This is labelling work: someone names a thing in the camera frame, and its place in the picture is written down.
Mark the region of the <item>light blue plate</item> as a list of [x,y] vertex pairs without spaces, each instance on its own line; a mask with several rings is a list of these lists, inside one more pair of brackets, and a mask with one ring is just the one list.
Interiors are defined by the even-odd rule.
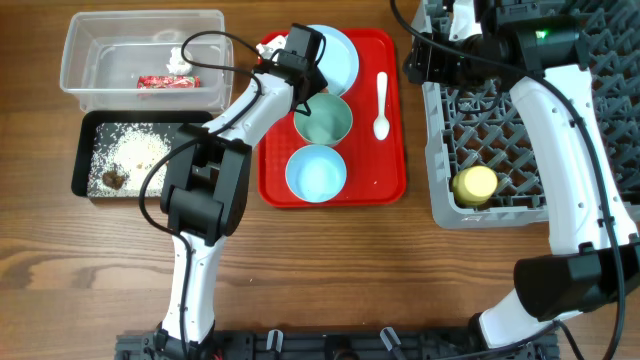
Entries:
[[359,55],[354,43],[336,28],[319,24],[310,28],[322,33],[327,42],[319,69],[328,82],[328,92],[337,96],[346,94],[359,73]]

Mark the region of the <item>green bowl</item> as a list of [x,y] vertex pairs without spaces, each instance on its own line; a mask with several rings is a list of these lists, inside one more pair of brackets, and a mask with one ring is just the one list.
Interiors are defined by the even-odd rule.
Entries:
[[353,113],[339,96],[319,93],[301,104],[294,112],[294,127],[309,144],[336,146],[353,127]]

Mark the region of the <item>white plastic spoon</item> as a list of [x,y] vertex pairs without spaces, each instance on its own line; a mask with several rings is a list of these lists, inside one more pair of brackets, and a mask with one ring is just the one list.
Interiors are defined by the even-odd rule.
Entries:
[[379,72],[376,77],[376,94],[378,115],[373,122],[374,136],[377,140],[385,140],[390,132],[390,123],[386,117],[386,96],[388,87],[388,75],[386,72]]

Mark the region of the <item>light blue bowl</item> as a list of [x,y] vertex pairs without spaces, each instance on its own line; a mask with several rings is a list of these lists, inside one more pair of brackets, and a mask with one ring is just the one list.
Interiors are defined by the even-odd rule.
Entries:
[[324,145],[307,145],[289,158],[285,181],[289,190],[308,203],[324,203],[335,198],[344,188],[347,167],[342,156]]

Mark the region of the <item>white tissue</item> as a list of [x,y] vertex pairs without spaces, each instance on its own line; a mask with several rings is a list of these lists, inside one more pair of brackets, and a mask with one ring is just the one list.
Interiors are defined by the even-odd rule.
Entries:
[[171,49],[171,56],[166,67],[168,72],[175,76],[189,75],[193,69],[193,66],[184,60],[180,47],[173,47]]

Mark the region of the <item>yellow plastic cup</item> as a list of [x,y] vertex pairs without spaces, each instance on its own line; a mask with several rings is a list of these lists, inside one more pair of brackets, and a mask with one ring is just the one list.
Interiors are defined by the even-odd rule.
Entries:
[[453,177],[452,191],[455,200],[464,206],[486,203],[498,187],[496,173],[486,166],[472,166]]

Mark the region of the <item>red snack wrapper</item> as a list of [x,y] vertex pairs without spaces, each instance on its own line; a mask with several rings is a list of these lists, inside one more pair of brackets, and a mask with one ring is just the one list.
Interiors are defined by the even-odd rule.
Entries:
[[200,79],[197,76],[141,76],[137,81],[138,89],[192,89],[199,87]]

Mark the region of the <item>brown food scrap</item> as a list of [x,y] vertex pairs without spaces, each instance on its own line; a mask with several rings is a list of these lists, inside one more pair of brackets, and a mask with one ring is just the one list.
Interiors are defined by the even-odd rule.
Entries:
[[110,170],[102,175],[103,184],[113,190],[120,190],[127,181],[125,174],[119,174],[117,170]]

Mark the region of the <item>white rice leftovers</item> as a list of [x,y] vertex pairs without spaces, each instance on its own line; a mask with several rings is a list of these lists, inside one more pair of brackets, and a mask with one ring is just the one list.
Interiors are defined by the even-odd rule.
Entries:
[[[171,150],[177,125],[173,123],[102,123],[96,128],[91,152],[87,196],[135,198],[153,166]],[[106,187],[102,175],[125,174],[120,190]]]

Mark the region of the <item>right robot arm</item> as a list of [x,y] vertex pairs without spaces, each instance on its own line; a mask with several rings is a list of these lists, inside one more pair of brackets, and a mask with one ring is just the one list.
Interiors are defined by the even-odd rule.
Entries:
[[530,141],[551,251],[518,261],[513,290],[472,318],[484,348],[499,351],[609,303],[624,311],[627,294],[639,284],[639,246],[597,126],[578,21],[569,15],[501,15],[491,9],[472,16],[470,23],[480,31],[439,33],[426,15],[405,22],[413,44],[403,70],[423,89],[426,166],[439,226],[462,224],[452,216],[455,176],[443,138],[443,88],[476,91],[498,82]]

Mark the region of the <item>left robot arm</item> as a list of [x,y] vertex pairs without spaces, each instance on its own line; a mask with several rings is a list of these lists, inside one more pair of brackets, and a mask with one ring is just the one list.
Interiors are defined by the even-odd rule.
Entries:
[[250,82],[221,115],[181,126],[166,170],[161,231],[172,237],[175,263],[169,309],[157,332],[171,359],[199,359],[215,325],[214,291],[226,240],[247,202],[252,152],[271,127],[327,86],[315,53],[279,50],[248,71]]

